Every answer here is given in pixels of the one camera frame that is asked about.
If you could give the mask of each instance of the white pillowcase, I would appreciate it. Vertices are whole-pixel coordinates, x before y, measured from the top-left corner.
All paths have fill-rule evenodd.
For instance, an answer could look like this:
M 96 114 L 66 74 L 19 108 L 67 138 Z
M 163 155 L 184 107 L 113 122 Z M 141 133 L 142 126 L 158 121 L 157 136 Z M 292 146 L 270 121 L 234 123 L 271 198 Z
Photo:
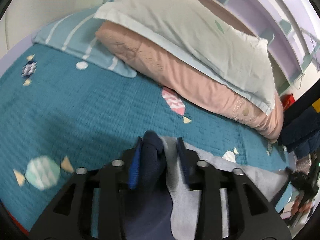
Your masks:
M 267 115 L 274 109 L 268 41 L 235 30 L 198 0 L 115 0 L 102 5 L 94 17 L 150 39 Z

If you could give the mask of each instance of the red object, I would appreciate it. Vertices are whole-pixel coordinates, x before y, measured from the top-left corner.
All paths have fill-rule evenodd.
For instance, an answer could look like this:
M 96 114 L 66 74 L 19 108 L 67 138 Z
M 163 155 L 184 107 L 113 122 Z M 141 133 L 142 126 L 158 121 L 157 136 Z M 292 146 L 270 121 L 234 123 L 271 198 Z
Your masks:
M 290 106 L 293 105 L 293 103 L 294 103 L 295 101 L 296 101 L 296 100 L 294 99 L 293 94 L 284 95 L 284 96 L 281 98 L 283 110 L 284 110 L 284 111 L 287 110 Z
M 8 213 L 9 216 L 11 217 L 13 223 L 20 229 L 20 231 L 21 231 L 22 233 L 24 233 L 26 236 L 28 236 L 28 235 L 29 235 L 29 232 L 28 232 L 27 230 L 25 230 L 25 229 L 23 228 L 23 226 L 20 225 L 20 223 L 19 223 L 8 211 L 7 211 L 7 213 Z

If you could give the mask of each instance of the white stripe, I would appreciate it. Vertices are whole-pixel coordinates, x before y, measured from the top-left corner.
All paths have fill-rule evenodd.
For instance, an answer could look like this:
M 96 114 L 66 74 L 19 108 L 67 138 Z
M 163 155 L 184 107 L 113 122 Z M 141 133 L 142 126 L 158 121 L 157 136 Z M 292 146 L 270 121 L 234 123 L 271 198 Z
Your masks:
M 51 40 L 52 35 L 53 35 L 55 29 L 57 28 L 57 26 L 58 26 L 63 20 L 67 19 L 69 16 L 70 16 L 70 15 L 68 15 L 68 16 L 62 18 L 60 21 L 56 22 L 56 24 L 55 24 L 55 25 L 52 27 L 52 29 L 50 30 L 49 36 L 48 36 L 47 39 L 45 40 L 45 44 L 48 44 L 48 43 L 49 43 L 49 41 Z
M 181 99 L 177 98 L 176 100 L 168 98 L 167 103 L 181 103 Z
M 182 104 L 178 104 L 178 105 L 171 105 L 170 108 L 172 109 L 178 109 L 178 108 L 182 108 L 182 107 L 185 107 L 184 105 Z
M 73 34 L 75 34 L 75 32 L 76 32 L 83 24 L 85 24 L 88 20 L 90 20 L 93 16 L 94 16 L 94 14 L 88 16 L 86 19 L 84 19 L 84 20 L 83 20 L 82 22 L 80 22 L 76 27 L 73 28 L 73 30 L 69 33 L 66 41 L 65 41 L 64 44 L 63 44 L 63 47 L 62 47 L 62 49 L 61 49 L 62 51 L 65 51 L 65 50 L 66 50 L 67 45 L 68 45 L 68 43 L 70 42 Z
M 293 35 L 293 38 L 294 38 L 294 40 L 295 40 L 296 43 L 297 43 L 298 49 L 299 49 L 299 51 L 300 51 L 300 54 L 304 57 L 305 52 L 304 52 L 304 49 L 303 49 L 303 47 L 302 47 L 301 41 L 299 40 L 299 37 L 298 37 L 297 33 L 295 33 L 295 34 Z
M 42 165 L 45 169 L 44 174 L 46 175 L 47 185 L 51 186 L 56 182 L 56 178 L 52 172 L 51 165 L 47 158 L 42 161 Z
M 172 94 L 164 94 L 162 95 L 163 98 L 177 98 L 176 96 L 172 95 Z
M 35 161 L 33 161 L 33 162 L 30 164 L 30 169 L 31 169 L 31 171 L 33 172 L 33 174 L 34 174 L 35 177 L 36 177 L 36 180 L 35 180 L 36 185 L 38 185 L 38 186 L 41 188 L 41 190 L 44 189 L 44 185 L 43 185 L 43 183 L 42 183 L 40 174 L 39 174 L 38 171 L 37 171 Z
M 46 168 L 49 168 L 49 163 L 48 163 L 48 160 L 47 159 L 43 159 L 42 161 L 40 159 L 38 159 L 38 170 L 42 172 L 42 175 L 41 175 L 41 181 L 43 183 L 44 186 L 48 187 L 50 185 L 50 181 L 49 181 L 49 178 L 46 174 L 46 169 L 45 169 L 45 166 Z
M 87 47 L 87 50 L 85 51 L 85 55 L 82 57 L 82 59 L 86 60 L 90 56 L 91 50 L 92 50 L 93 46 L 96 44 L 96 42 L 97 42 L 97 38 L 94 38 L 90 42 L 89 46 Z
M 111 64 L 110 67 L 108 67 L 108 70 L 114 70 L 115 66 L 117 65 L 117 63 L 118 63 L 118 58 L 117 57 L 113 57 L 112 64 Z
M 276 9 L 276 11 L 278 12 L 278 14 L 282 19 L 286 20 L 287 22 L 290 22 L 284 10 L 281 8 L 281 5 L 279 5 L 276 0 L 268 0 L 268 1 Z

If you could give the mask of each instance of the pink blanket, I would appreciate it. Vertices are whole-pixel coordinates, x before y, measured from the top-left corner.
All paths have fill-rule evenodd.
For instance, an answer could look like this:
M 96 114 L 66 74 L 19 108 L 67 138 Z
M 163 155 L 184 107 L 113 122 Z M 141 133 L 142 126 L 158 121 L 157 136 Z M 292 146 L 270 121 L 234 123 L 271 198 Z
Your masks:
M 140 73 L 175 90 L 190 102 L 256 129 L 275 142 L 283 125 L 283 107 L 275 91 L 275 109 L 267 116 L 247 99 L 197 71 L 141 35 L 106 21 L 96 37 L 111 53 Z

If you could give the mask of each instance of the white wall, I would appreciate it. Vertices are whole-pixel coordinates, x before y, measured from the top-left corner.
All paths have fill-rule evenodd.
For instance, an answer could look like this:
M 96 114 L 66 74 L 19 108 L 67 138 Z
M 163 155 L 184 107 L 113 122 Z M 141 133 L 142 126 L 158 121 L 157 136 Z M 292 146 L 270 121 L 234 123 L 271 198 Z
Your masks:
M 315 33 L 313 33 L 313 35 L 316 35 L 318 38 L 320 38 L 320 19 L 318 14 L 316 13 L 309 0 L 301 0 L 301 2 L 303 3 L 303 6 L 311 19 L 313 28 L 315 29 Z
M 286 91 L 286 94 L 292 93 L 294 99 L 297 100 L 305 92 L 307 92 L 309 88 L 311 88 L 318 81 L 319 78 L 320 72 L 318 72 L 316 66 L 311 63 L 306 69 L 304 77 L 302 77 L 301 80 L 297 80 L 297 82 Z
M 6 11 L 9 49 L 40 27 L 75 11 L 90 8 L 103 0 L 13 0 Z M 3 29 L 0 24 L 0 58 Z
M 0 20 L 0 59 L 7 53 L 7 42 L 5 38 L 5 14 Z

